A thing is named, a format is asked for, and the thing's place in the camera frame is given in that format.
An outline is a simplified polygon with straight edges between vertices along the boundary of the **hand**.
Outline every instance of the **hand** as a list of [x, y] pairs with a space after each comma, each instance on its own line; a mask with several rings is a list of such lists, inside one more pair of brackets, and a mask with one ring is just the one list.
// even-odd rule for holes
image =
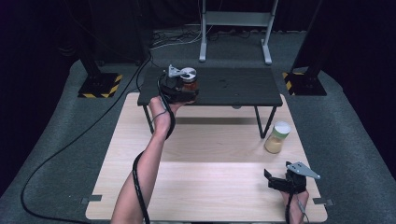
[[[283, 198], [283, 204], [288, 205], [289, 194], [287, 192], [280, 191]], [[300, 224], [303, 223], [304, 214], [300, 210], [298, 202], [300, 201], [303, 208], [306, 208], [308, 202], [309, 193], [308, 191], [301, 192], [299, 194], [293, 195], [290, 203], [290, 224]]]
[[[176, 112], [179, 108], [190, 103], [192, 102], [175, 103], [170, 104], [169, 107], [171, 108], [174, 115], [176, 115]], [[148, 107], [151, 110], [151, 116], [155, 118], [154, 133], [167, 134], [171, 126], [171, 118], [169, 112], [165, 111], [165, 108], [163, 108], [161, 97], [156, 96], [151, 98]]]

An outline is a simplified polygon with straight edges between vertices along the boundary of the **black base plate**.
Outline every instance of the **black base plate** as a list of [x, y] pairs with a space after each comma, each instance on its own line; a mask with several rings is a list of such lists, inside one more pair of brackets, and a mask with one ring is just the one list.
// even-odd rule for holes
[[283, 73], [290, 95], [327, 95], [317, 77], [304, 73]]
[[95, 77], [87, 77], [78, 92], [78, 97], [112, 97], [120, 83], [121, 77], [122, 75], [117, 73], [100, 73]]

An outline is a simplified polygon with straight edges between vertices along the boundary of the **light wood tabletop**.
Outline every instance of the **light wood tabletop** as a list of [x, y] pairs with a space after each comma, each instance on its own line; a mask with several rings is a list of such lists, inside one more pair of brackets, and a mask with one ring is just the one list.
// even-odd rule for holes
[[[88, 219], [109, 220], [120, 189], [132, 171], [134, 158], [151, 137], [139, 93], [127, 95], [115, 132], [89, 202]], [[152, 221], [181, 222], [282, 222], [282, 197], [268, 188], [263, 176], [285, 178], [286, 161], [301, 161], [309, 167], [288, 105], [275, 113], [273, 123], [283, 120], [291, 126], [278, 154], [267, 152], [258, 133], [253, 106], [183, 106], [177, 111], [177, 126], [165, 142], [160, 171], [148, 207]], [[272, 107], [259, 107], [262, 122]], [[311, 222], [327, 219], [316, 180], [308, 177], [310, 193], [306, 214]]]

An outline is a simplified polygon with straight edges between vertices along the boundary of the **table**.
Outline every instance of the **table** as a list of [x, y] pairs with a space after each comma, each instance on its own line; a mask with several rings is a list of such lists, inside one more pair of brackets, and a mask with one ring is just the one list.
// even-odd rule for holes
[[[145, 74], [138, 105], [142, 105], [148, 124], [151, 118], [147, 105], [149, 100], [158, 95], [157, 80], [166, 68], [150, 68]], [[276, 108], [282, 106], [273, 74], [269, 68], [196, 68], [199, 95], [192, 105], [231, 105], [253, 106], [259, 127], [260, 137], [264, 138], [272, 122]], [[264, 131], [258, 106], [271, 106], [272, 110]]]
[[[151, 133], [139, 93], [125, 99], [115, 132], [92, 196], [86, 217], [109, 220], [121, 186], [132, 171], [134, 158], [146, 147]], [[263, 149], [254, 107], [183, 106], [177, 112], [177, 126], [165, 142], [157, 182], [148, 213], [152, 221], [185, 222], [282, 222], [284, 206], [280, 193], [267, 187], [263, 169], [284, 178], [285, 161], [301, 161], [309, 167], [287, 103], [278, 108], [274, 121], [285, 120], [291, 132], [282, 151]], [[270, 107], [259, 107], [268, 119]], [[327, 218], [317, 184], [307, 178], [310, 199], [306, 213], [311, 222]]]
[[202, 39], [199, 61], [206, 61], [206, 26], [207, 25], [238, 25], [238, 26], [259, 26], [266, 27], [265, 38], [262, 39], [262, 52], [265, 64], [272, 64], [268, 40], [272, 31], [275, 19], [278, 0], [274, 0], [270, 12], [228, 12], [228, 11], [207, 11], [206, 0], [202, 2]]

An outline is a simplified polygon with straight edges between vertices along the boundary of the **jar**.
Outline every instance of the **jar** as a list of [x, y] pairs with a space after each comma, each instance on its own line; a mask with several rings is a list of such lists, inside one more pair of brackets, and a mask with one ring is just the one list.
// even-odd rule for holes
[[271, 153], [278, 153], [282, 149], [285, 138], [290, 133], [291, 127], [285, 121], [275, 123], [273, 130], [265, 141], [264, 147]]

